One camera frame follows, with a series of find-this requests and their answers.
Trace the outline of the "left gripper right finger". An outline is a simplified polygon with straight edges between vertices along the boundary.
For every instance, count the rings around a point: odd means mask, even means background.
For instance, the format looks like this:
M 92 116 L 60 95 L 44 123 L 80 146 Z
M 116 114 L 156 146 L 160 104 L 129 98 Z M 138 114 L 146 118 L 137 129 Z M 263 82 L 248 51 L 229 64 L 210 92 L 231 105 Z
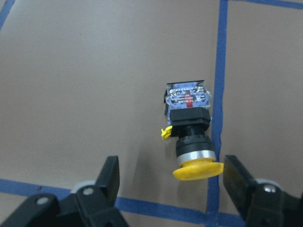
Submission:
M 224 159 L 223 184 L 247 227 L 301 227 L 303 198 L 274 181 L 256 179 L 234 155 Z

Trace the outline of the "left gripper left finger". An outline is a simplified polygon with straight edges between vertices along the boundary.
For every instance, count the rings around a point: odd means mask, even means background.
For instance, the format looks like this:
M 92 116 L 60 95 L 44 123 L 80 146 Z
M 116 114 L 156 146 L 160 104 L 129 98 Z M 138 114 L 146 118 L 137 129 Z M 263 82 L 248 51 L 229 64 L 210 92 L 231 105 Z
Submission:
M 41 193 L 27 198 L 1 223 L 2 227 L 126 227 L 115 207 L 120 185 L 119 159 L 108 156 L 97 180 L 66 198 Z

